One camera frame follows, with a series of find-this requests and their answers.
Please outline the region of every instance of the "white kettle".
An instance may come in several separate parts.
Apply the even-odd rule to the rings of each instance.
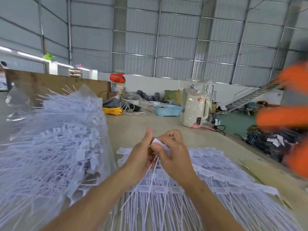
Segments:
[[[206,122],[210,109],[210,98],[201,95],[187,95],[182,124],[187,127]]]

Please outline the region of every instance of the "staircase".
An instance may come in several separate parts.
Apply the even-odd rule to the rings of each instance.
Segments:
[[[229,112],[242,107],[243,105],[249,103],[252,99],[263,95],[264,93],[272,90],[281,88],[282,86],[278,83],[267,84],[262,87],[257,87],[252,89],[252,86],[234,94],[233,102],[226,105]]]

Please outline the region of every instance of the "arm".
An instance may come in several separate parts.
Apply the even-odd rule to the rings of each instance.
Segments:
[[[148,154],[151,142],[152,130],[148,128],[143,140],[133,148],[123,167],[91,189],[41,231],[96,231],[122,195],[139,182],[153,164],[154,155]]]
[[[157,139],[171,149],[170,156],[157,143],[152,143],[151,148],[159,156],[160,163],[168,175],[185,190],[206,228],[209,231],[244,231],[210,188],[195,173],[181,132],[179,130],[168,131],[166,135]]]

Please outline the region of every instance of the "person's left hand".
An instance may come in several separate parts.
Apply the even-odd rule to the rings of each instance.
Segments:
[[[156,154],[152,154],[153,150],[149,148],[153,141],[153,131],[147,128],[147,132],[140,143],[137,143],[130,153],[125,164],[122,166],[125,170],[129,186],[133,186],[143,179],[145,173],[150,166],[154,167],[154,158]]]

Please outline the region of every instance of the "bundle of white strings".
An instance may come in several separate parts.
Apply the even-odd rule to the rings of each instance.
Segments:
[[[14,142],[0,145],[0,228],[37,230],[114,171],[99,101],[66,91],[41,96]]]
[[[122,155],[119,166],[131,150],[117,151]],[[214,148],[189,148],[188,151],[198,176],[245,230],[302,230],[288,210],[267,196],[277,195],[275,188],[254,183],[222,151]],[[204,230],[190,199],[159,163],[149,169],[135,188],[125,193],[108,225],[110,230],[129,231]]]

